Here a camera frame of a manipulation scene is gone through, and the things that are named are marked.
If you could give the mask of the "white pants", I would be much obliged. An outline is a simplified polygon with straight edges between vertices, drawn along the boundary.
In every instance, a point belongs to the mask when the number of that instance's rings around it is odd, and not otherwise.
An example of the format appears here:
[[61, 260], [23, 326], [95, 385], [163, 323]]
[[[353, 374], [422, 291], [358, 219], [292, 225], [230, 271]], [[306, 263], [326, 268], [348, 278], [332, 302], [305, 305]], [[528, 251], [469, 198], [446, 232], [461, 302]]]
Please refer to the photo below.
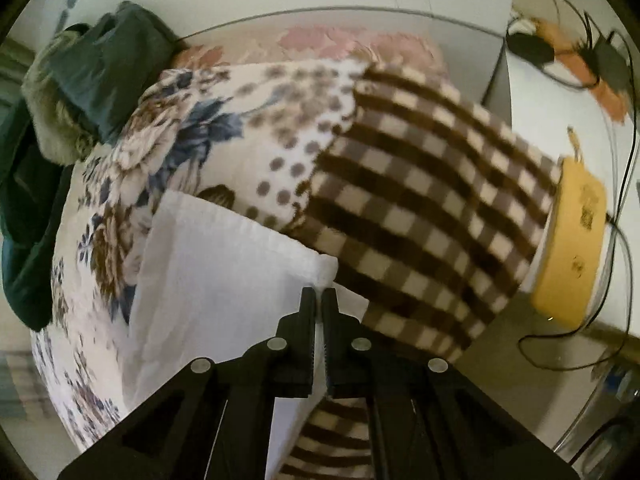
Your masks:
[[168, 191], [144, 246], [122, 357], [122, 393], [136, 408], [196, 358], [242, 356], [297, 311], [305, 287], [332, 287], [341, 311], [368, 300], [336, 284], [336, 258], [240, 214]]

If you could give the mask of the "floral fleece bed blanket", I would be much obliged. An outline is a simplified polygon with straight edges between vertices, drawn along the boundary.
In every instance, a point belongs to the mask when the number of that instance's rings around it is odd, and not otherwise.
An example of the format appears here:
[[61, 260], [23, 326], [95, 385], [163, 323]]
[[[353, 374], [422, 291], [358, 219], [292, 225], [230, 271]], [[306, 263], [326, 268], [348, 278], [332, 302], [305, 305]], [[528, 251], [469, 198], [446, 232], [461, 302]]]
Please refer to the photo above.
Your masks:
[[[172, 70], [142, 94], [115, 145], [73, 166], [38, 370], [80, 455], [136, 409], [122, 393], [122, 357], [168, 191], [336, 258], [335, 283], [368, 300], [362, 325], [454, 366], [526, 279], [561, 174], [485, 107], [406, 66]], [[327, 289], [314, 290], [312, 391], [274, 402], [266, 472], [377, 479], [366, 402], [328, 393]]]

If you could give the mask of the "yellow rounded box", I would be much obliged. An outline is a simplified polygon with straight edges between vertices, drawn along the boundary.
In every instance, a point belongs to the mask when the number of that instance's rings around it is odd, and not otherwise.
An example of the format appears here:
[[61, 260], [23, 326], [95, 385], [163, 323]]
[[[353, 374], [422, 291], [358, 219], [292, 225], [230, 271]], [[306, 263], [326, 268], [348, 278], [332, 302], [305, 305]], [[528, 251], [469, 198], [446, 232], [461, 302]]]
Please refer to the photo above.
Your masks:
[[604, 241], [606, 189], [580, 158], [565, 157], [533, 307], [568, 330], [582, 325], [598, 277]]

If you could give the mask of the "dark green plush blanket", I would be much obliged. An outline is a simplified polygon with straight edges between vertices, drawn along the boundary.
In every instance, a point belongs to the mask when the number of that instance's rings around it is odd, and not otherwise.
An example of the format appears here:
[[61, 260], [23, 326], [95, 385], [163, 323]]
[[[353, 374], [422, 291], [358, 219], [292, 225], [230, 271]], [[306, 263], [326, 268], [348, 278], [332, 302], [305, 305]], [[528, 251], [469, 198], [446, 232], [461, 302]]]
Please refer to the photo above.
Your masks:
[[18, 100], [1, 124], [1, 274], [10, 308], [35, 332], [52, 320], [53, 253], [72, 173], [43, 158]]

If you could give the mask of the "beige fuzzy cloth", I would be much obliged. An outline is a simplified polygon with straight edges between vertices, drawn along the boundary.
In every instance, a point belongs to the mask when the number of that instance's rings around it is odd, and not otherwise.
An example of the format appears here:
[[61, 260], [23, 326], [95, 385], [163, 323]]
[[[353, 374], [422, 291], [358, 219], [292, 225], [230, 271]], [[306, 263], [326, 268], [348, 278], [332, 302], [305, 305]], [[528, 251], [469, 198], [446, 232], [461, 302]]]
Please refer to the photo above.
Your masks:
[[40, 153], [49, 162], [61, 166], [86, 159], [99, 142], [96, 128], [64, 96], [49, 66], [53, 55], [72, 46], [80, 36], [78, 30], [58, 32], [36, 54], [21, 86]]

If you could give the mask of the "dark teal garment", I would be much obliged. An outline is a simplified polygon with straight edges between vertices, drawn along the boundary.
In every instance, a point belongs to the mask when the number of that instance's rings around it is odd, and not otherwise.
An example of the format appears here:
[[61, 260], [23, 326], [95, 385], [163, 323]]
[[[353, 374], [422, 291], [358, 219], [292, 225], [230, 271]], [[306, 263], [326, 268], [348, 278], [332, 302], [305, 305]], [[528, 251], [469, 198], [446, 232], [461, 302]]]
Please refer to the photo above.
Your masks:
[[177, 47], [178, 37], [157, 15], [124, 1], [48, 65], [100, 142], [113, 144]]

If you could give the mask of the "pink floral pillow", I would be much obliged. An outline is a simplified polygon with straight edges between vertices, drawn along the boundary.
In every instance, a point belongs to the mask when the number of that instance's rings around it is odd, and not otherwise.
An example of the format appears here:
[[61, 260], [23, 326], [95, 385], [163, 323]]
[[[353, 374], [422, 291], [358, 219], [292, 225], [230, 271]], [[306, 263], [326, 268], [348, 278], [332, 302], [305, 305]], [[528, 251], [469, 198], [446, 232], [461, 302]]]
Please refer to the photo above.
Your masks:
[[171, 68], [198, 70], [225, 65], [344, 60], [405, 65], [447, 78], [439, 46], [424, 35], [379, 32], [364, 27], [294, 26], [222, 32], [197, 39], [170, 61]]

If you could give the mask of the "black power adapter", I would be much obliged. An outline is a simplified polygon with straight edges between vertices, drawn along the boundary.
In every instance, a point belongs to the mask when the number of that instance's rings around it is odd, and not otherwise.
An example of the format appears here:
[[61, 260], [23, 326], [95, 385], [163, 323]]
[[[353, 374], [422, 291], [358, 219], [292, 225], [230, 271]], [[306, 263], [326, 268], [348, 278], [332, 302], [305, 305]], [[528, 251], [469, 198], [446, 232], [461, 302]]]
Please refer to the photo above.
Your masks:
[[506, 36], [506, 47], [514, 55], [537, 67], [553, 63], [555, 59], [551, 44], [525, 32], [514, 32]]

